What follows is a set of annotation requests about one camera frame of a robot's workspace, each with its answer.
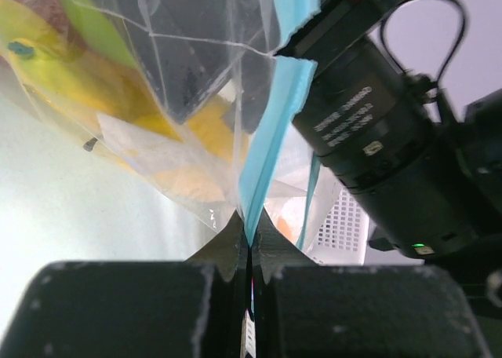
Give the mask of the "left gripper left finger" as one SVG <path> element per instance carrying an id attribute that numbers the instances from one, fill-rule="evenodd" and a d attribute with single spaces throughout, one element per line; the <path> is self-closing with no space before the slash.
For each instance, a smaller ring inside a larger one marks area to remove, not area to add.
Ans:
<path id="1" fill-rule="evenodd" d="M 243 357 L 246 236 L 234 214 L 186 261 L 56 261 L 31 280 L 4 357 Z"/>

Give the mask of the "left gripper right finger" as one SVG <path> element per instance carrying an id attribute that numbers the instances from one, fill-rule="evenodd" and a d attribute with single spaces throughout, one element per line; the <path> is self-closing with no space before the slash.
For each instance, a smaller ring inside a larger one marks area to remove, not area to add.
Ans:
<path id="1" fill-rule="evenodd" d="M 261 214 L 250 248 L 259 357 L 489 357 L 460 286 L 430 265 L 318 265 Z"/>

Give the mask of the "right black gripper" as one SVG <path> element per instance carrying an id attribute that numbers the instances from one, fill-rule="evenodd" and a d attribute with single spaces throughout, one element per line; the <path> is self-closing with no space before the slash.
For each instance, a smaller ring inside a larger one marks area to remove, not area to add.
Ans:
<path id="1" fill-rule="evenodd" d="M 277 54 L 334 60 L 377 26 L 395 6 L 396 0 L 322 0 L 321 11 L 293 34 Z"/>

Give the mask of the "orange fake fruit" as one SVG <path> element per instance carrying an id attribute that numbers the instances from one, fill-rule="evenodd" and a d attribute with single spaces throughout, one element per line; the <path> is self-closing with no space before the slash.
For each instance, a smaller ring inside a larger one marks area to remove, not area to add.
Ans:
<path id="1" fill-rule="evenodd" d="M 287 201 L 278 212 L 275 226 L 293 244 L 297 242 L 304 224 L 304 207 L 302 199 Z"/>

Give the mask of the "yellow fake banana bunch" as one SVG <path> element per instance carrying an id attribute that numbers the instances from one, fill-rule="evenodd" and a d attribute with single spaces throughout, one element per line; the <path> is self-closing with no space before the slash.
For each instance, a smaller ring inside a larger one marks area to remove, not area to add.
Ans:
<path id="1" fill-rule="evenodd" d="M 249 137 L 227 124 L 227 98 L 211 96 L 176 123 L 162 113 L 137 69 L 68 38 L 16 0 L 1 0 L 1 68 L 1 91 L 20 110 L 165 195 L 238 201 L 234 169 L 245 160 Z"/>

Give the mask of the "clear zip top bag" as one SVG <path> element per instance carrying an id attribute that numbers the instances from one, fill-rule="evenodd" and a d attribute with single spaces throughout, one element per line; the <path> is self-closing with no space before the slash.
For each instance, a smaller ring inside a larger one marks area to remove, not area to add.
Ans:
<path id="1" fill-rule="evenodd" d="M 218 94 L 231 103 L 227 124 L 249 137 L 245 160 L 234 169 L 236 203 L 166 196 L 215 231 L 239 214 L 248 237 L 262 212 L 275 225 L 287 201 L 302 199 L 295 245 L 305 250 L 336 194 L 322 190 L 319 161 L 293 128 L 315 66 L 277 52 L 320 10 L 320 0 L 91 1 L 116 27 L 165 116 L 186 122 Z"/>

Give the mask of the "green fake apple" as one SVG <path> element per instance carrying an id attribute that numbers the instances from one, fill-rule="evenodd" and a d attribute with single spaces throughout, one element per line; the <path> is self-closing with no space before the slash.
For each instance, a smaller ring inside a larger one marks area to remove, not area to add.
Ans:
<path id="1" fill-rule="evenodd" d="M 135 68 L 132 54 L 116 27 L 91 0 L 60 0 L 69 21 L 94 51 L 117 64 Z"/>

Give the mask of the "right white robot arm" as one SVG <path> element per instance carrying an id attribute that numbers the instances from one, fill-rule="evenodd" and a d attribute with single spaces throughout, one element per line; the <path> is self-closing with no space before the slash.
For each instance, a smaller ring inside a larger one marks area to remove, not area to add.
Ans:
<path id="1" fill-rule="evenodd" d="M 419 0 L 321 0 L 282 53 L 317 68 L 293 125 L 375 223 L 369 245 L 445 269 L 479 316 L 501 318 L 501 93 L 454 115 L 438 73 L 414 73 L 386 38 L 391 15 Z"/>

